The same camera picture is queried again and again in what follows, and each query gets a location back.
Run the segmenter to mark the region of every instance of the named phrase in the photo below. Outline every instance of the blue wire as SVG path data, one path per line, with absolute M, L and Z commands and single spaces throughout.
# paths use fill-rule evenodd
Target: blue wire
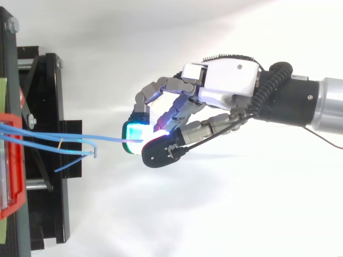
M 94 142 L 91 142 L 89 140 L 66 139 L 66 138 L 55 137 L 55 136 L 51 136 L 51 135 L 38 134 L 38 133 L 35 133 L 35 132 L 31 132 L 31 131 L 27 131 L 27 130 L 22 130 L 20 128 L 8 126 L 8 125 L 5 125 L 5 124 L 0 124 L 0 133 L 11 134 L 11 135 L 29 136 L 29 137 L 35 137 L 35 138 L 49 140 L 49 141 L 55 141 L 55 142 L 60 142 L 62 140 L 64 142 L 87 143 L 87 144 L 89 144 L 89 145 L 94 147 L 94 158 L 97 157 L 98 146 Z
M 14 127 L 8 126 L 5 124 L 0 124 L 0 128 L 7 128 L 12 129 Z M 51 136 L 51 137 L 58 137 L 58 138 L 69 138 L 69 139 L 75 139 L 75 138 L 85 138 L 85 139 L 96 139 L 96 140 L 104 140 L 104 141 L 111 141 L 111 142 L 119 142 L 119 143 L 141 143 L 143 140 L 128 140 L 128 139 L 120 139 L 120 138 L 110 138 L 110 137 L 103 137 L 101 135 L 82 135 L 82 134 L 64 134 L 64 133 L 42 133 L 42 132 L 32 132 L 27 130 L 22 130 L 20 128 L 14 128 L 16 131 L 20 131 L 21 133 L 26 133 L 27 135 L 30 135 L 32 137 L 36 137 L 38 135 L 45 135 L 45 136 Z
M 121 139 L 121 138 L 109 138 L 103 137 L 101 135 L 82 135 L 82 134 L 63 134 L 63 133 L 41 133 L 38 134 L 52 135 L 53 137 L 62 137 L 62 138 L 86 138 L 86 139 L 95 139 L 95 140 L 104 140 L 118 143 L 142 143 L 143 140 L 130 140 L 130 139 Z
M 51 147 L 51 146 L 40 145 L 39 143 L 33 143 L 33 142 L 28 142 L 28 141 L 24 141 L 24 140 L 20 140 L 20 139 L 16 139 L 16 138 L 10 138 L 10 137 L 7 137 L 5 135 L 0 135 L 0 139 L 4 140 L 4 141 L 12 142 L 12 143 L 17 143 L 19 145 L 33 147 L 33 148 L 37 148 L 37 149 L 41 149 L 41 150 L 45 150 L 45 151 L 49 151 L 49 152 L 54 152 L 54 153 L 58 153 L 58 154 L 93 155 L 92 152 L 57 149 L 57 148 Z
M 71 162 L 71 163 L 68 163 L 67 165 L 65 165 L 65 166 L 63 166 L 63 167 L 60 167 L 60 168 L 56 169 L 55 172 L 59 172 L 59 171 L 61 171 L 61 170 L 64 170 L 64 169 L 66 169 L 66 168 L 68 168 L 68 167 L 74 165 L 75 163 L 81 161 L 81 160 L 82 160 L 84 157 L 86 157 L 86 156 L 87 156 L 87 155 L 83 155 L 83 156 L 81 156 L 80 158 L 77 158 L 75 161 L 73 161 L 73 162 Z
M 90 144 L 94 147 L 94 153 L 92 152 L 83 152 L 83 151 L 74 151 L 74 150 L 66 150 L 66 149 L 58 149 L 50 146 L 45 146 L 45 145 L 40 145 L 38 143 L 33 143 L 33 142 L 28 142 L 28 141 L 23 141 L 11 137 L 7 137 L 5 135 L 0 134 L 0 140 L 5 140 L 13 143 L 17 143 L 19 145 L 24 145 L 28 147 L 33 147 L 41 150 L 46 150 L 54 153 L 59 153 L 59 154 L 72 154 L 72 155 L 82 155 L 80 158 L 76 159 L 75 161 L 59 168 L 56 169 L 55 172 L 59 172 L 61 170 L 64 170 L 73 164 L 81 161 L 84 157 L 88 155 L 93 155 L 94 158 L 96 158 L 96 152 L 97 152 L 97 145 L 89 140 L 83 140 L 81 138 L 85 139 L 95 139 L 95 140 L 104 140 L 104 141 L 111 141 L 111 142 L 121 142 L 121 143 L 141 143 L 143 140 L 128 140 L 128 139 L 119 139 L 119 138 L 110 138 L 110 137 L 103 137 L 99 135 L 82 135 L 82 134 L 65 134 L 65 133 L 41 133 L 41 132 L 32 132 L 32 131 L 27 131 L 27 130 L 22 130 L 20 128 L 8 126 L 5 124 L 0 123 L 0 133 L 3 134 L 14 134 L 14 135 L 20 135 L 20 136 L 29 136 L 29 137 L 34 137 L 34 138 L 39 138 L 43 140 L 49 140 L 49 141 L 55 141 L 55 142 L 60 142 L 62 139 L 65 142 L 79 142 L 79 143 L 87 143 Z

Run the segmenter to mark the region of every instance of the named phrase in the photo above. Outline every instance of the green light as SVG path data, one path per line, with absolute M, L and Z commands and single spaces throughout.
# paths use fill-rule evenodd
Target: green light
M 126 127 L 126 139 L 129 140 L 144 140 L 153 133 L 152 125 L 145 125 L 140 123 L 130 123 Z M 133 154 L 141 154 L 141 150 L 145 145 L 142 143 L 126 143 L 128 150 Z
M 126 126 L 126 139 L 129 140 L 143 140 L 142 143 L 126 143 L 128 150 L 132 154 L 141 154 L 143 147 L 151 140 L 168 135 L 169 132 L 165 130 L 159 130 L 154 133 L 152 125 L 130 123 Z

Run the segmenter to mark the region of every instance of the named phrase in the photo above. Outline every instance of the bolt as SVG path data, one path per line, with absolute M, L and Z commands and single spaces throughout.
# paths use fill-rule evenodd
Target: bolt
M 28 127 L 32 130 L 34 128 L 34 125 L 37 124 L 37 120 L 34 118 L 32 114 L 29 114 L 27 116 L 27 123 L 28 123 Z
M 11 17 L 7 20 L 7 22 L 5 23 L 5 29 L 12 33 L 18 33 L 19 32 L 19 22 L 15 17 Z
M 56 66 L 58 69 L 63 69 L 64 63 L 62 59 L 56 60 Z

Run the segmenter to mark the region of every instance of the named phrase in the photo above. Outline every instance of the red frame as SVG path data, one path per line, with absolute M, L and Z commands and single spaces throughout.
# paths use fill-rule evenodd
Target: red frame
M 21 117 L 14 114 L 0 114 L 0 121 L 9 123 L 13 127 L 22 128 Z M 23 139 L 18 135 L 9 136 L 16 139 Z M 7 143 L 7 146 L 10 169 L 11 199 L 13 202 L 10 202 L 6 209 L 0 210 L 0 220 L 13 214 L 23 206 L 26 201 L 23 146 L 10 142 Z

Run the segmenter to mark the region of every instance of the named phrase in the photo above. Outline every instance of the metal rod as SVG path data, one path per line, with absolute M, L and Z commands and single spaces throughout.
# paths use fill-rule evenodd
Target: metal rod
M 30 70 L 33 63 L 33 59 L 18 59 L 18 70 Z
M 26 180 L 26 190 L 41 190 L 47 189 L 47 185 L 44 182 L 44 179 L 27 179 Z

